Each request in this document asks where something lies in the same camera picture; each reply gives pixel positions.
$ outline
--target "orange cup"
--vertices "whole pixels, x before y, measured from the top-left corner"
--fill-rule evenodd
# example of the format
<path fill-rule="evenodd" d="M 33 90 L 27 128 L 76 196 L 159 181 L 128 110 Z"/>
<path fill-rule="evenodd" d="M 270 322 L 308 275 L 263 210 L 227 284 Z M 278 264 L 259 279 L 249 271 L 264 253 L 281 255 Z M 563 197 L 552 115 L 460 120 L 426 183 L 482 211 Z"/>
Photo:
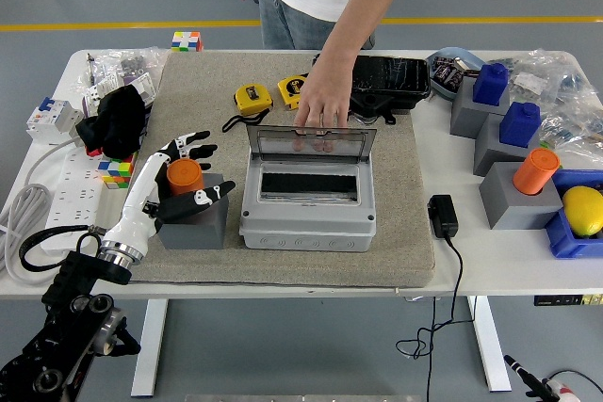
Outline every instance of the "orange cup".
<path fill-rule="evenodd" d="M 524 195 L 536 195 L 560 164 L 557 154 L 546 148 L 536 148 L 530 151 L 513 176 L 513 185 Z"/>
<path fill-rule="evenodd" d="M 168 167 L 168 182 L 173 196 L 204 188 L 204 175 L 196 160 L 178 159 Z"/>

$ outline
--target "gray block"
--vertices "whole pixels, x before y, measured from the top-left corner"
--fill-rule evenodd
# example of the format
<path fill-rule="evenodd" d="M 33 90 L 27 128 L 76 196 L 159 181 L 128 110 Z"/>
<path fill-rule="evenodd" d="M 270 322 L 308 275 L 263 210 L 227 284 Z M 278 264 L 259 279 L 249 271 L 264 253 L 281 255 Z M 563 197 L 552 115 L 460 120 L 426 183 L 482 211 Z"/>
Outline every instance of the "gray block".
<path fill-rule="evenodd" d="M 520 162 L 496 162 L 480 184 L 481 200 L 493 230 L 540 230 L 563 205 L 548 180 L 538 195 L 524 195 L 513 185 Z"/>
<path fill-rule="evenodd" d="M 504 117 L 489 114 L 475 140 L 473 174 L 485 176 L 495 162 L 523 162 L 539 146 L 538 134 L 531 138 L 528 148 L 500 143 L 500 123 Z"/>
<path fill-rule="evenodd" d="M 206 187 L 223 181 L 219 173 L 204 173 Z M 223 249 L 227 214 L 228 197 L 224 197 L 200 214 L 163 225 L 159 238 L 166 249 Z"/>
<path fill-rule="evenodd" d="M 504 116 L 511 105 L 509 87 L 503 91 L 498 105 L 474 103 L 475 80 L 472 77 L 463 77 L 459 92 L 452 103 L 450 133 L 454 136 L 476 138 L 489 114 Z"/>

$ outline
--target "yellow ball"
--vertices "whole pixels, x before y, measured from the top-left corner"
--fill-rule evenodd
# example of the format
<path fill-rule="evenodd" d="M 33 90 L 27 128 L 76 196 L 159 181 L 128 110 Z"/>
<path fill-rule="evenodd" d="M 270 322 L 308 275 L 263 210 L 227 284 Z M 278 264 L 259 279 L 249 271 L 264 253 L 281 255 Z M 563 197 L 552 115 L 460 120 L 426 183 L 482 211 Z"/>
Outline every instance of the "yellow ball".
<path fill-rule="evenodd" d="M 586 237 L 603 228 L 603 195 L 597 190 L 577 185 L 563 195 L 563 209 L 575 235 Z"/>

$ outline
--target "clear plastic lid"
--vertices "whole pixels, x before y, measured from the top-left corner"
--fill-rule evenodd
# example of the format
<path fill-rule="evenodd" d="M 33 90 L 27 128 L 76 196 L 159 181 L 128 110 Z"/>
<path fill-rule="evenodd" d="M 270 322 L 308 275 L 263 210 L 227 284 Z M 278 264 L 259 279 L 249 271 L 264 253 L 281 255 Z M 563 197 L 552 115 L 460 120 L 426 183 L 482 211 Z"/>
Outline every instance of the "clear plastic lid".
<path fill-rule="evenodd" d="M 376 129 L 247 126 L 253 158 L 264 161 L 366 162 Z"/>

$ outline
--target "jeans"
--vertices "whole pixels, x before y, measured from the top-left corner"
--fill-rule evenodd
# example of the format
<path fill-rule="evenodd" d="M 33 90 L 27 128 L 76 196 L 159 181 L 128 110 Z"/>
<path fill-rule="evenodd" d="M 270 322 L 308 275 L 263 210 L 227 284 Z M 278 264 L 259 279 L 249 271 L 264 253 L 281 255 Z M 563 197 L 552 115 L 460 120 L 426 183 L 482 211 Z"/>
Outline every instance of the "jeans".
<path fill-rule="evenodd" d="M 309 49 L 319 51 L 335 23 L 313 18 L 282 0 L 259 0 L 262 41 L 265 49 Z M 375 34 L 371 34 L 363 49 L 372 49 Z"/>

